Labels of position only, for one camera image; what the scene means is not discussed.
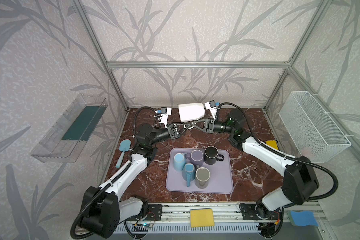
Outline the white faceted mug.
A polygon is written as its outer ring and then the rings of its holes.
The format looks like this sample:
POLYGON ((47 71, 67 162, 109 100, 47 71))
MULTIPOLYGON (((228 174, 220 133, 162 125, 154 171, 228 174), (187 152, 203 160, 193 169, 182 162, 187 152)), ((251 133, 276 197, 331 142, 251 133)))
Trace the white faceted mug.
POLYGON ((205 116, 205 106, 202 103, 181 104, 179 116, 182 123, 199 120, 205 116))

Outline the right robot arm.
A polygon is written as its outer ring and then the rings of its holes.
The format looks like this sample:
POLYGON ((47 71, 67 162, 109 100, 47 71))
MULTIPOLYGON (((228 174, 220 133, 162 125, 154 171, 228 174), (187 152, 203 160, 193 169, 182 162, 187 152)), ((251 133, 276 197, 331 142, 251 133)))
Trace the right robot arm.
POLYGON ((307 157, 299 158, 287 155, 260 141, 254 134, 248 117, 243 109, 232 104, 225 122, 220 122, 220 110, 225 104, 216 105, 214 101, 206 105, 195 103, 190 110, 180 108, 182 122, 189 122, 196 128, 198 122, 204 122, 201 131, 205 133, 228 133, 228 141, 236 149, 256 157, 267 164, 283 177, 283 185, 258 200, 255 214, 261 219, 267 219, 271 212, 284 207, 302 205, 306 201, 316 201, 332 196, 339 187, 337 176, 329 169, 312 163, 307 157), (321 195, 314 196, 319 188, 319 180, 315 169, 327 173, 333 180, 332 188, 321 195))

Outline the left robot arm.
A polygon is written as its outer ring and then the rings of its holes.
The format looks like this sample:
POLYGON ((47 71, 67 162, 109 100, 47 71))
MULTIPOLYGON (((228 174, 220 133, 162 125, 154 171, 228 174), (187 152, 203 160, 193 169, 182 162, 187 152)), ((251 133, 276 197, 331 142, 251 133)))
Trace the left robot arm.
POLYGON ((155 117, 164 124, 162 129, 155 129, 147 123, 137 126, 137 120, 134 119, 136 143, 131 149, 130 159, 99 187, 86 190, 81 210, 71 226, 72 239, 81 240, 94 234, 106 239, 128 218, 146 215, 146 200, 131 197, 121 201, 121 197, 137 176, 152 163, 158 151, 155 146, 157 143, 180 138, 192 121, 204 117, 205 110, 198 109, 201 106, 199 103, 179 105, 181 121, 171 124, 168 123, 168 117, 172 111, 169 108, 157 110, 155 117))

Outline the black mug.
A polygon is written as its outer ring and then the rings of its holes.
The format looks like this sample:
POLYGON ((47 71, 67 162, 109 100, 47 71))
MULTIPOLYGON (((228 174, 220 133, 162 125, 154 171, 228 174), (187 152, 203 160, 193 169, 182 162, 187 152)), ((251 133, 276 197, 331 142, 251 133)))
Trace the black mug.
POLYGON ((224 161, 225 157, 219 153, 218 149, 214 146, 208 146, 204 152, 204 162, 207 165, 214 165, 216 162, 224 161))

